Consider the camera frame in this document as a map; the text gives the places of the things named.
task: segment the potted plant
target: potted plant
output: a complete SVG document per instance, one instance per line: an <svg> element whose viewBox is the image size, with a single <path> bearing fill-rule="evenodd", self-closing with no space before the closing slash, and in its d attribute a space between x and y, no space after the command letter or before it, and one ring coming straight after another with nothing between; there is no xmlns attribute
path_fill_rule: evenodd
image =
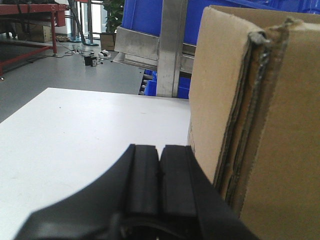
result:
<svg viewBox="0 0 320 240"><path fill-rule="evenodd" d="M114 33L122 23L125 0L103 0L103 8L107 11L105 31Z"/></svg>
<svg viewBox="0 0 320 240"><path fill-rule="evenodd" d="M105 31L100 34L101 50L114 51L116 29L122 23L125 0L103 0L103 8L107 11Z"/></svg>

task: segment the blue plastic crate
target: blue plastic crate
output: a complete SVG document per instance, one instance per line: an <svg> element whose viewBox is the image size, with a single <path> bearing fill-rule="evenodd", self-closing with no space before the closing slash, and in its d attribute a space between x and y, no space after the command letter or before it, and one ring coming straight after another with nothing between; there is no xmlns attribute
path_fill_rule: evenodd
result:
<svg viewBox="0 0 320 240"><path fill-rule="evenodd" d="M152 75L152 72L153 72L152 70L148 70L148 69L144 70L144 74L147 74L147 75L150 75L150 76Z"/></svg>
<svg viewBox="0 0 320 240"><path fill-rule="evenodd" d="M159 36L162 3L162 0L126 0L122 27ZM320 14L320 0L189 0L185 43L197 44L202 13L209 5Z"/></svg>
<svg viewBox="0 0 320 240"><path fill-rule="evenodd" d="M179 99L189 99L189 90L190 88L188 87L178 87L178 98Z"/></svg>
<svg viewBox="0 0 320 240"><path fill-rule="evenodd" d="M144 90L144 95L146 96L155 96L157 93L157 82L153 80L149 80L146 83L146 87Z"/></svg>
<svg viewBox="0 0 320 240"><path fill-rule="evenodd" d="M156 36L161 31L162 0L126 0L123 10L122 27ZM202 13L209 5L228 7L273 9L268 5L248 0L189 0L184 42L196 44Z"/></svg>
<svg viewBox="0 0 320 240"><path fill-rule="evenodd" d="M178 87L182 87L182 88L190 88L190 84L191 84L191 79L187 78L187 77L180 77L179 78L179 84Z"/></svg>

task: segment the green plant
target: green plant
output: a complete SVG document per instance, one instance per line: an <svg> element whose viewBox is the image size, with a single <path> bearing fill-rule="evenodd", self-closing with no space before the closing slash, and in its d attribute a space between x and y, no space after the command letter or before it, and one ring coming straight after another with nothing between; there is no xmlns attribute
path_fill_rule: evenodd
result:
<svg viewBox="0 0 320 240"><path fill-rule="evenodd" d="M103 0L103 8L107 11L105 31L114 33L122 23L125 0Z"/></svg>

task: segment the white table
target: white table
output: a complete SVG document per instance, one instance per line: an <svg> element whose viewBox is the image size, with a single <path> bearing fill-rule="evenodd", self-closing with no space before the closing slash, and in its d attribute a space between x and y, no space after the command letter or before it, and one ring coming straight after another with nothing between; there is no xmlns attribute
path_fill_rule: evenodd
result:
<svg viewBox="0 0 320 240"><path fill-rule="evenodd" d="M48 88L0 123L0 239L82 189L129 144L186 145L184 99Z"/></svg>

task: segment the concrete floor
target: concrete floor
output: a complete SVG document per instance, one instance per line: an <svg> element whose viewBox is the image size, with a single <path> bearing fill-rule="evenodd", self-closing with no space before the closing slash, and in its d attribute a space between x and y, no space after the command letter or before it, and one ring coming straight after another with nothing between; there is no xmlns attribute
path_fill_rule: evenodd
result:
<svg viewBox="0 0 320 240"><path fill-rule="evenodd" d="M100 46L82 46L81 43L63 42L58 44L58 56L73 48L73 44L84 51L101 51ZM0 61L29 51L25 47L0 45ZM52 50L30 57L52 56ZM22 60L6 66L4 81L0 81L0 123L28 103L46 88L87 90L109 93L139 93L144 69L123 65L110 60L96 67L85 66L83 56L73 54L62 58L46 57L33 63Z"/></svg>

